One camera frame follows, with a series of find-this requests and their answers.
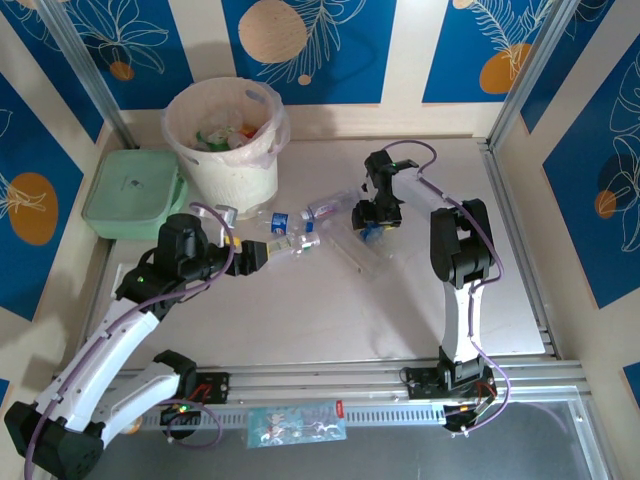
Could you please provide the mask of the large blue label bottle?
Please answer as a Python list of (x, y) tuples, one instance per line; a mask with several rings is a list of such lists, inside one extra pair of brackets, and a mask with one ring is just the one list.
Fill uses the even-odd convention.
[(366, 226), (359, 232), (360, 239), (371, 248), (384, 245), (388, 237), (388, 232), (385, 233), (383, 231), (383, 226), (384, 225), (380, 224), (370, 224)]

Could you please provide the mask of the clear bottle white ingredient label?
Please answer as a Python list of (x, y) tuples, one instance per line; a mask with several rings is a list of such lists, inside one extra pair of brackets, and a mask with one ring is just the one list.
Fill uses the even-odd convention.
[(271, 261), (279, 261), (285, 258), (298, 258), (305, 252), (320, 245), (321, 240), (316, 232), (300, 235), (289, 234), (272, 239), (267, 242), (271, 249)]

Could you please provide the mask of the Ganten clear water bottle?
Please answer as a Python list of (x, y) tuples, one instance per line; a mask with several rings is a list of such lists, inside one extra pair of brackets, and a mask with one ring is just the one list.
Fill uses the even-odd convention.
[(358, 189), (351, 188), (339, 191), (328, 197), (310, 203), (300, 212), (305, 221), (319, 221), (335, 214), (345, 213), (351, 210), (360, 200)]

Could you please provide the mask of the green Sprite plastic bottle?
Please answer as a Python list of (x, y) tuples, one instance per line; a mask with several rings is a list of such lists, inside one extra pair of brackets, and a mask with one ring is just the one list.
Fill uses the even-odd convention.
[(220, 131), (204, 135), (201, 131), (196, 133), (196, 139), (199, 145), (210, 152), (224, 152), (229, 150), (227, 137)]

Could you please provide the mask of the white ribbed plastic bin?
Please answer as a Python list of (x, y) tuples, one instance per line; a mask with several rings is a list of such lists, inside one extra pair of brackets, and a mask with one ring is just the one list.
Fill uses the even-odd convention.
[[(242, 127), (240, 121), (236, 120), (232, 127), (237, 129), (237, 133), (229, 138), (229, 146), (236, 148), (245, 145), (249, 139), (239, 133)], [(277, 193), (277, 157), (270, 168), (257, 169), (217, 164), (198, 166), (186, 161), (180, 154), (178, 156), (189, 177), (209, 204), (234, 207), (244, 218), (253, 216), (255, 211), (273, 200)]]

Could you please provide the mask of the clear plastic bin liner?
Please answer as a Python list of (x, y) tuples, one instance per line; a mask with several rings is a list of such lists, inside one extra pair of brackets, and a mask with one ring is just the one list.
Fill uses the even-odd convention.
[[(212, 151), (206, 139), (235, 124), (257, 129), (243, 146)], [(281, 96), (269, 85), (241, 77), (197, 82), (161, 114), (165, 141), (186, 161), (198, 165), (268, 169), (290, 140), (290, 120)]]

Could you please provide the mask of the Pepsi blue label bottle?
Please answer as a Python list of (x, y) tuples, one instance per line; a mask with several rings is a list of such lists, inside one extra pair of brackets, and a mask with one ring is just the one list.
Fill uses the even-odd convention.
[(256, 221), (260, 228), (278, 236), (311, 233), (315, 230), (314, 222), (310, 217), (301, 213), (262, 210), (257, 213)]

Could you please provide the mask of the tall clear square bottle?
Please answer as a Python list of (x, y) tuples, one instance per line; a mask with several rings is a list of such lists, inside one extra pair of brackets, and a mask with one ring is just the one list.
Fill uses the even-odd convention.
[(381, 232), (364, 239), (361, 233), (336, 220), (325, 220), (321, 224), (321, 232), (328, 243), (363, 276), (376, 277), (393, 259), (394, 254)]

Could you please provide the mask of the green lunch box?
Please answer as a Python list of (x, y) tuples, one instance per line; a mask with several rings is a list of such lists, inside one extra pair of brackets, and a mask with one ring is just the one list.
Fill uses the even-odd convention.
[(82, 218), (108, 240), (155, 240), (179, 212), (188, 184), (177, 154), (167, 150), (117, 150), (101, 162)]

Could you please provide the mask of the bunny print wipes packet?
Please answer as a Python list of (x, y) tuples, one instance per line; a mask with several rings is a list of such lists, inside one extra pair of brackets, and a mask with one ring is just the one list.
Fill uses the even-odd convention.
[(347, 439), (341, 400), (252, 408), (247, 415), (249, 449)]

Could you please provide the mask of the aluminium side rail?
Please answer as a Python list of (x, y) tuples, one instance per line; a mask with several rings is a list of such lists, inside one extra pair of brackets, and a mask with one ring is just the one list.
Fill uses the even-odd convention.
[(75, 353), (78, 353), (82, 346), (86, 343), (90, 336), (91, 325), (96, 314), (97, 305), (99, 303), (100, 292), (107, 276), (108, 265), (112, 256), (115, 240), (101, 240), (104, 248), (103, 253), (99, 257), (100, 264), (97, 270), (95, 285), (90, 296), (90, 301), (86, 310), (86, 315), (80, 330), (80, 334), (75, 346)]
[(478, 146), (496, 202), (501, 212), (501, 217), (509, 237), (520, 277), (528, 296), (529, 304), (532, 308), (543, 345), (545, 346), (545, 356), (555, 360), (561, 360), (562, 355), (558, 350), (557, 342), (552, 332), (547, 305), (545, 304), (534, 265), (527, 249), (518, 218), (518, 211), (512, 199), (508, 182), (502, 172), (499, 161), (489, 147), (489, 142), (486, 139), (481, 139), (478, 141)]

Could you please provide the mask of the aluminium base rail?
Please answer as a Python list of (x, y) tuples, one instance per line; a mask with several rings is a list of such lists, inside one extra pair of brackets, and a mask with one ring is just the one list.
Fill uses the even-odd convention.
[[(512, 399), (556, 400), (589, 396), (586, 374), (577, 360), (552, 357), (499, 357), (512, 384)], [(200, 374), (229, 375), (229, 405), (258, 405), (286, 400), (342, 399), (350, 405), (406, 403), (403, 368), (428, 368), (434, 360), (309, 363), (202, 367)]]

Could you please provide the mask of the aluminium frame post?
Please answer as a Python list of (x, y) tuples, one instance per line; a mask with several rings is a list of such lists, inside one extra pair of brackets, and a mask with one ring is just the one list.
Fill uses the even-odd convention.
[(137, 149), (139, 145), (120, 115), (115, 98), (64, 6), (57, 0), (34, 0), (34, 3), (43, 23), (103, 120), (110, 125), (125, 148)]
[(492, 155), (496, 155), (497, 150), (508, 136), (513, 123), (520, 115), (524, 102), (529, 97), (558, 41), (562, 37), (579, 1), (554, 0), (551, 11), (541, 26), (523, 68), (516, 77), (497, 119), (486, 137), (488, 151)]

